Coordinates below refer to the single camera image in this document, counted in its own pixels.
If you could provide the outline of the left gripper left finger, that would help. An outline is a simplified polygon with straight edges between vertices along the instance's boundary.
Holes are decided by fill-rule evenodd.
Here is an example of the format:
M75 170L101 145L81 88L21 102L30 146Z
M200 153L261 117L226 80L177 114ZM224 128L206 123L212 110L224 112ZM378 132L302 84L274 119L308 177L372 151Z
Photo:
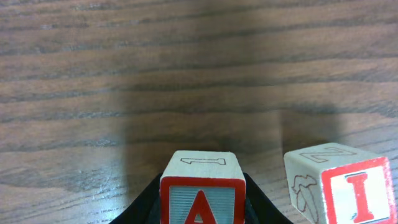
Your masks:
M109 224L160 224L160 177L159 173L136 197L130 206Z

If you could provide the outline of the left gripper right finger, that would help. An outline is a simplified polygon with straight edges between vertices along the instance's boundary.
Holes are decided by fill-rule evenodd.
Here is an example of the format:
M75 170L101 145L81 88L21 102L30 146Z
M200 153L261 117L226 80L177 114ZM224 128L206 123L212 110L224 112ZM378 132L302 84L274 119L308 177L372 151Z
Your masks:
M249 174L246 180L245 224L293 224L265 195Z

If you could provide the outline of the red letter I block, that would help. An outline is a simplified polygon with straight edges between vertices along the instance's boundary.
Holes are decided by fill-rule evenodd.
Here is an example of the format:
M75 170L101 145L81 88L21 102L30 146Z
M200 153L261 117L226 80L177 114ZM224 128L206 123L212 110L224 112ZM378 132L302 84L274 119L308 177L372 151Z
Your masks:
M290 201L316 224L396 224L388 157L338 143L284 154Z

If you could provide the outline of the red letter A block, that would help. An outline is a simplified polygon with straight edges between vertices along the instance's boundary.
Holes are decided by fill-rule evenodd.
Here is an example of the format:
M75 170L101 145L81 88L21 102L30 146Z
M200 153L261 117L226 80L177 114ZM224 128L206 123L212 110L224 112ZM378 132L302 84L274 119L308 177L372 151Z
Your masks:
M175 151L159 193L163 224L245 223L246 180L232 152Z

